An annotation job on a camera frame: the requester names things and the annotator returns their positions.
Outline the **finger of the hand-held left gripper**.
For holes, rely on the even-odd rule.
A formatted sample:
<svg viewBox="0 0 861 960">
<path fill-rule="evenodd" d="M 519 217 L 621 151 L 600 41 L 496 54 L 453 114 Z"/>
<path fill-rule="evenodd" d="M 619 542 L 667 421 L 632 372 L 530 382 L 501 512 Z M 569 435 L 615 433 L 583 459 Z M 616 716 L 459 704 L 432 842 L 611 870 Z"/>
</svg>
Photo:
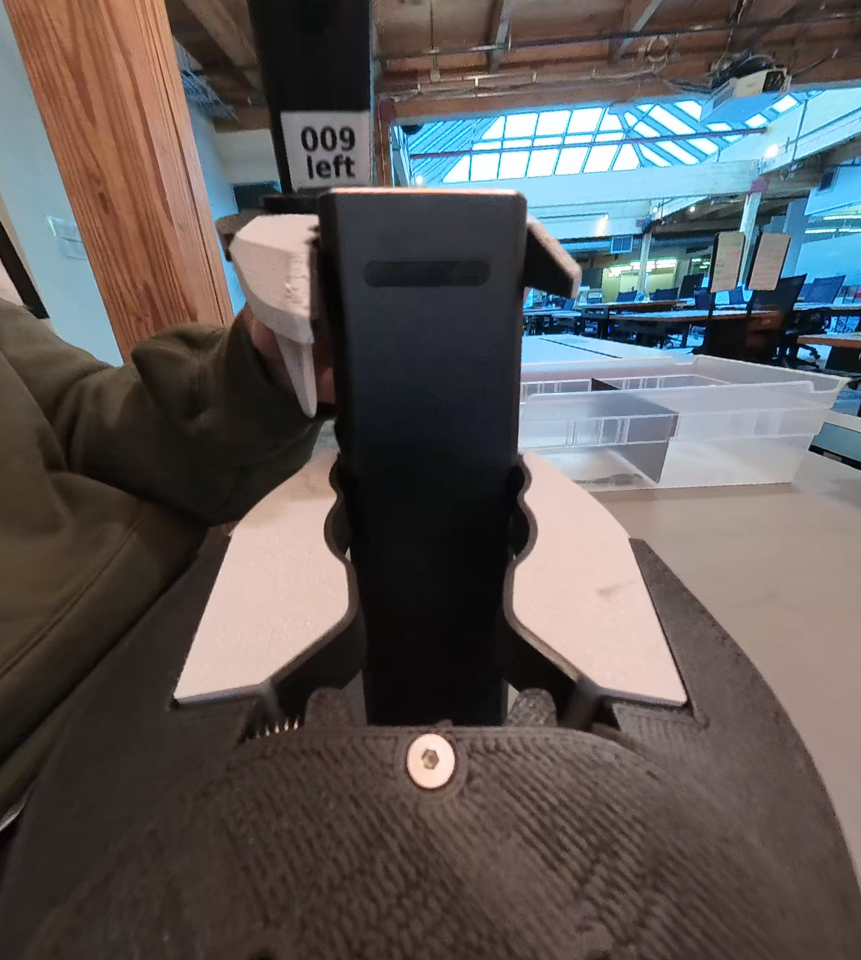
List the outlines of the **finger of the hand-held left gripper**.
<svg viewBox="0 0 861 960">
<path fill-rule="evenodd" d="M 580 293 L 581 279 L 581 265 L 542 222 L 527 215 L 523 288 L 575 299 Z"/>
<path fill-rule="evenodd" d="M 273 334 L 297 402 L 310 418 L 317 414 L 318 402 L 318 239 L 315 214 L 264 213 L 246 222 L 230 242 L 247 305 Z"/>
</svg>

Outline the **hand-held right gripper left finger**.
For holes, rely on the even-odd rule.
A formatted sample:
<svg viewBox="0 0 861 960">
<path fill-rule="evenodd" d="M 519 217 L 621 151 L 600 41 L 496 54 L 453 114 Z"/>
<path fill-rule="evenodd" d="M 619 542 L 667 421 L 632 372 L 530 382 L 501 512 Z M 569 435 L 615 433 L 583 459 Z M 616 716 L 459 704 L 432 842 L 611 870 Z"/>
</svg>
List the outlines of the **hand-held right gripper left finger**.
<svg viewBox="0 0 861 960">
<path fill-rule="evenodd" d="M 174 688 L 181 707 L 257 697 L 301 710 L 365 665 L 339 456 L 324 452 L 233 529 Z"/>
</svg>

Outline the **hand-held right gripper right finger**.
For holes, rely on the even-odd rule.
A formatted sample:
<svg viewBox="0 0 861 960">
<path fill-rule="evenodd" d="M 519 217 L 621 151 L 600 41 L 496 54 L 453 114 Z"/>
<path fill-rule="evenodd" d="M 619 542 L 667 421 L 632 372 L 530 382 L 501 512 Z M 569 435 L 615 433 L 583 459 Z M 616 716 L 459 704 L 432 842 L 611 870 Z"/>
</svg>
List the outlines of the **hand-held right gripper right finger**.
<svg viewBox="0 0 861 960">
<path fill-rule="evenodd" d="M 523 543 L 507 570 L 507 622 L 586 690 L 683 707 L 685 684 L 625 528 L 539 454 L 520 457 Z"/>
</svg>

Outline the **black rectangular box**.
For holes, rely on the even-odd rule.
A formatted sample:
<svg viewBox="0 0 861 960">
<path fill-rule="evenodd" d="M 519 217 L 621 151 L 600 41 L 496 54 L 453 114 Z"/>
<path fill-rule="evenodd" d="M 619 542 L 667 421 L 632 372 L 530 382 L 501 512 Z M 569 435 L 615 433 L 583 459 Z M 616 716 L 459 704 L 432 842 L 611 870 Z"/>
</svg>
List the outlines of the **black rectangular box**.
<svg viewBox="0 0 861 960">
<path fill-rule="evenodd" d="M 318 210 L 368 717 L 498 725 L 526 201 L 347 188 Z"/>
</svg>

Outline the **grey desk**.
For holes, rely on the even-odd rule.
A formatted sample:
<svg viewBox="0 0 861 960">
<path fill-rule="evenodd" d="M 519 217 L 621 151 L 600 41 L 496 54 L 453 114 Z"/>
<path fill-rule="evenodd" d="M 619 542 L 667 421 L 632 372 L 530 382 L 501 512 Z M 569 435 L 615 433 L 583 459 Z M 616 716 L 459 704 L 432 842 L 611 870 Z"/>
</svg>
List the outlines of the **grey desk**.
<svg viewBox="0 0 861 960">
<path fill-rule="evenodd" d="M 807 452 L 788 484 L 597 498 L 767 680 L 832 797 L 861 883 L 861 470 Z"/>
</svg>

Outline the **glass skylight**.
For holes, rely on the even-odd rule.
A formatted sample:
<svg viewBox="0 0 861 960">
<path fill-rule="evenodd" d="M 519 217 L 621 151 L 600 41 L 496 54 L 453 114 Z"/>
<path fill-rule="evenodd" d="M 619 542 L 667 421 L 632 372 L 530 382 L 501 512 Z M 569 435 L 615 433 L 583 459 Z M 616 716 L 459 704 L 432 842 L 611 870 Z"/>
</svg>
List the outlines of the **glass skylight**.
<svg viewBox="0 0 861 960">
<path fill-rule="evenodd" d="M 774 107 L 741 108 L 735 119 L 701 118 L 695 100 L 580 105 L 400 130 L 404 167 L 418 186 L 469 185 L 665 169 L 716 161 L 726 147 L 760 137 Z"/>
</svg>

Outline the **standing whiteboard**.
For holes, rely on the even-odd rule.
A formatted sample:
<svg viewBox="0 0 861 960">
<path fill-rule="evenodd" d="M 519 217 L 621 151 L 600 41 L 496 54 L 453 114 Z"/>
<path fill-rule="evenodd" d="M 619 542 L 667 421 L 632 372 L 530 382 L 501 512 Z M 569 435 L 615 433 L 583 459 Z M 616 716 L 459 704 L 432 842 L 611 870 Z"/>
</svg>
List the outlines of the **standing whiteboard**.
<svg viewBox="0 0 861 960">
<path fill-rule="evenodd" d="M 776 289 L 787 260 L 792 237 L 784 232 L 762 231 L 750 258 L 747 289 L 757 292 Z"/>
<path fill-rule="evenodd" d="M 747 237 L 741 230 L 715 235 L 708 290 L 712 294 L 729 292 L 739 286 Z"/>
</svg>

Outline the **wooden pillar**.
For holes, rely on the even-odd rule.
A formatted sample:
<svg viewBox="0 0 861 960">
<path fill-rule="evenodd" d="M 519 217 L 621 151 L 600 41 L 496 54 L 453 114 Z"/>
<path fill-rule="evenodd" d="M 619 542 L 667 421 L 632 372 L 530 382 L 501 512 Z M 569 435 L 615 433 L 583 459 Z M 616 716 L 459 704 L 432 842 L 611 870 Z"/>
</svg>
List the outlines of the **wooden pillar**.
<svg viewBox="0 0 861 960">
<path fill-rule="evenodd" d="M 117 347 L 234 311 L 161 1 L 5 1 Z"/>
</svg>

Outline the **clear plastic bin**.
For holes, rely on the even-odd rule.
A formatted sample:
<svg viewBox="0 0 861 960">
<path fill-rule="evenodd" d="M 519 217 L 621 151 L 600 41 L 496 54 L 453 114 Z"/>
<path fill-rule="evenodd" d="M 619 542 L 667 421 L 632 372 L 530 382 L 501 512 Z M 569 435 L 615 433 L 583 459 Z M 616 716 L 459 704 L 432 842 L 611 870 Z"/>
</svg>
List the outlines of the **clear plastic bin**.
<svg viewBox="0 0 861 960">
<path fill-rule="evenodd" d="M 789 483 L 844 387 L 708 356 L 524 364 L 519 449 L 595 494 Z"/>
</svg>

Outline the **person's green hooded torso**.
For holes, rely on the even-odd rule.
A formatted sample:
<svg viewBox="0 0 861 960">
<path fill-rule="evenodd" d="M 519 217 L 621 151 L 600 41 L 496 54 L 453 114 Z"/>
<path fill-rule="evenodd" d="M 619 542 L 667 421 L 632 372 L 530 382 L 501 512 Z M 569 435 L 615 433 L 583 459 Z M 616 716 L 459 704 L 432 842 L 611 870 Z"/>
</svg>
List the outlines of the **person's green hooded torso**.
<svg viewBox="0 0 861 960">
<path fill-rule="evenodd" d="M 76 460 L 82 430 L 140 388 L 0 297 L 0 832 L 77 690 L 203 538 Z"/>
</svg>

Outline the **white ceiling projector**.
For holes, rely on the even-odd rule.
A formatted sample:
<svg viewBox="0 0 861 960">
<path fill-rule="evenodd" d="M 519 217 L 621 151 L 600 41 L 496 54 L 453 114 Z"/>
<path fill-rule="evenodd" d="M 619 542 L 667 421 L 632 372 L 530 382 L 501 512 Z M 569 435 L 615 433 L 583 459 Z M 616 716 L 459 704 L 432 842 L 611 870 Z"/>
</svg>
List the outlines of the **white ceiling projector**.
<svg viewBox="0 0 861 960">
<path fill-rule="evenodd" d="M 712 90 L 708 104 L 710 112 L 719 111 L 731 101 L 759 99 L 776 94 L 785 94 L 790 88 L 791 75 L 785 68 L 769 68 L 731 77 Z"/>
</svg>

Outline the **white wall switch plate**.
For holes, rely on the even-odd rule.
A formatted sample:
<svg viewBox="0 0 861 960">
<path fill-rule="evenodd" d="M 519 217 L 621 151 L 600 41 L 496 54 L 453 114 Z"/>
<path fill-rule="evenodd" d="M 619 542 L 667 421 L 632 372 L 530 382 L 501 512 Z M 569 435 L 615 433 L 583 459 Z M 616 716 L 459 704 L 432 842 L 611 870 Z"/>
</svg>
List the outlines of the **white wall switch plate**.
<svg viewBox="0 0 861 960">
<path fill-rule="evenodd" d="M 68 260 L 88 261 L 88 254 L 79 228 L 73 220 L 48 214 L 46 222 L 55 239 L 60 255 Z"/>
</svg>

